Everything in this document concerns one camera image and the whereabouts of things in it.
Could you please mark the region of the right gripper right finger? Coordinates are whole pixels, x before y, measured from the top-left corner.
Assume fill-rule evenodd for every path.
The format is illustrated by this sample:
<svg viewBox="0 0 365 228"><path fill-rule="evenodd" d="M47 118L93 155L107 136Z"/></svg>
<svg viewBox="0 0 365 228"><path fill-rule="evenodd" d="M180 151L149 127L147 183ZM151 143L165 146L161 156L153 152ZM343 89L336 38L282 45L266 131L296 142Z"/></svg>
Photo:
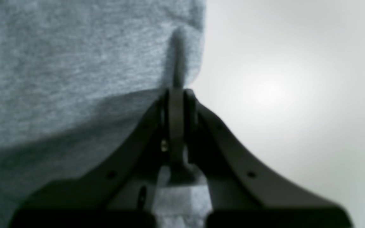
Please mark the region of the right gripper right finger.
<svg viewBox="0 0 365 228"><path fill-rule="evenodd" d="M188 161L207 179L207 228L351 228L345 209L279 175L251 154L224 122L184 91Z"/></svg>

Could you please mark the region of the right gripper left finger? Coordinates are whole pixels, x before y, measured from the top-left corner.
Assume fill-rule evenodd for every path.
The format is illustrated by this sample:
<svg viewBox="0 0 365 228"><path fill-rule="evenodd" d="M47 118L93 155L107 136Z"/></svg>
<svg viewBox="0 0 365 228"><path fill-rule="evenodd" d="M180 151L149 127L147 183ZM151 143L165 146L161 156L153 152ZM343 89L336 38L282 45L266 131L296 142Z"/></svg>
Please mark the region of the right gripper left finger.
<svg viewBox="0 0 365 228"><path fill-rule="evenodd" d="M78 179L55 180L15 212L10 228L156 228L151 208L164 162L169 92L122 145Z"/></svg>

